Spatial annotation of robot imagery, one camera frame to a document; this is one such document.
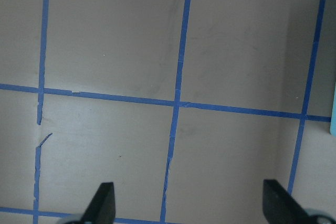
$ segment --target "gray floor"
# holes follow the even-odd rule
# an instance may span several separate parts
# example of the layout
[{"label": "gray floor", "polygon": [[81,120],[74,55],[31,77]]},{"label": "gray floor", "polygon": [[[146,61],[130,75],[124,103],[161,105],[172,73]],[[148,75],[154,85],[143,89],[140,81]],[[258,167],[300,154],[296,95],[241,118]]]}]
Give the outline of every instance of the gray floor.
[{"label": "gray floor", "polygon": [[335,0],[46,1],[0,0],[1,223],[56,223],[105,181],[119,223],[266,223],[264,178],[336,217]]}]

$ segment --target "light blue object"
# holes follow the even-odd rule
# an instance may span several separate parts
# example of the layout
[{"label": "light blue object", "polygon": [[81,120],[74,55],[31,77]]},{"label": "light blue object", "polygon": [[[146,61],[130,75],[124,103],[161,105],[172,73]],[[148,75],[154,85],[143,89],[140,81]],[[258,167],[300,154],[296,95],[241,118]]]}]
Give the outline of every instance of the light blue object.
[{"label": "light blue object", "polygon": [[336,87],[334,93],[334,104],[332,106],[330,133],[331,135],[336,136]]}]

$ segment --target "grid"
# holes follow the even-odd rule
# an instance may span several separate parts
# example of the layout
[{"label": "grid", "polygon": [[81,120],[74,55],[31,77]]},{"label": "grid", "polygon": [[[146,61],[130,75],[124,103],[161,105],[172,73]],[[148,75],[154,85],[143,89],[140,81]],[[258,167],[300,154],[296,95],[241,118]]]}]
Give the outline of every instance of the grid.
[{"label": "grid", "polygon": [[[145,220],[116,218],[115,222],[129,223],[129,224],[132,224],[132,223],[147,223],[147,224],[166,223],[165,222],[166,190],[169,184],[168,178],[169,178],[170,164],[171,164],[171,160],[174,155],[175,135],[176,135],[176,129],[177,129],[177,122],[179,118],[178,113],[179,113],[180,108],[197,108],[197,109],[202,109],[202,110],[224,111],[224,112],[231,112],[231,113],[244,113],[244,114],[263,115],[263,116],[275,116],[275,117],[280,117],[280,118],[292,118],[292,119],[300,120],[298,133],[297,133],[297,139],[296,139],[296,145],[295,145],[295,150],[294,150],[294,156],[293,156],[292,165],[291,165],[289,183],[288,183],[288,188],[287,188],[288,192],[292,193],[293,185],[295,182],[296,169],[297,169],[298,160],[299,160],[302,135],[305,129],[304,127],[305,122],[307,120],[308,121],[319,121],[319,122],[330,122],[331,121],[331,118],[327,116],[317,116],[317,115],[307,114],[310,92],[311,92],[311,87],[312,87],[313,74],[314,74],[314,68],[316,64],[317,52],[318,52],[318,47],[319,47],[319,40],[320,40],[320,34],[321,34],[321,26],[322,26],[325,3],[326,3],[326,0],[320,0],[319,2],[319,9],[318,9],[318,15],[317,15],[317,20],[316,20],[316,28],[315,28],[314,39],[312,43],[311,58],[310,58],[306,89],[304,93],[305,95],[304,95],[301,113],[290,113],[290,112],[281,112],[281,111],[260,110],[260,109],[240,108],[240,107],[233,107],[233,106],[181,101],[182,69],[183,69],[183,63],[184,63],[184,54],[185,54],[186,36],[187,36],[188,18],[189,18],[191,0],[184,1],[182,29],[181,29],[181,37],[180,37],[180,48],[179,48],[179,53],[178,53],[179,57],[178,57],[178,62],[177,62],[177,73],[176,73],[176,83],[175,83],[175,97],[173,101],[149,99],[149,98],[141,98],[141,97],[128,97],[128,96],[113,95],[113,94],[91,93],[91,92],[72,92],[70,90],[46,88],[44,74],[45,74],[45,60],[46,60],[46,46],[47,46],[49,0],[43,0],[38,88],[0,83],[0,89],[38,94],[38,106],[37,106],[37,124],[38,125],[40,125],[42,121],[44,94],[63,95],[63,96],[81,97],[81,98],[92,98],[92,99],[110,100],[110,101],[123,101],[123,102],[173,107],[169,149],[167,153],[165,179],[164,179],[164,185],[163,185],[160,221],[145,221]],[[36,199],[34,200],[33,210],[0,207],[1,212],[11,212],[11,213],[17,213],[17,214],[33,215],[33,224],[38,223],[38,216],[47,216],[47,217],[68,216],[68,214],[60,213],[60,212],[39,211],[39,175],[40,175],[41,149],[45,141],[50,136],[51,134],[49,134],[36,147],[36,154],[35,154],[36,172],[35,172],[35,185],[34,185],[34,197]]]}]

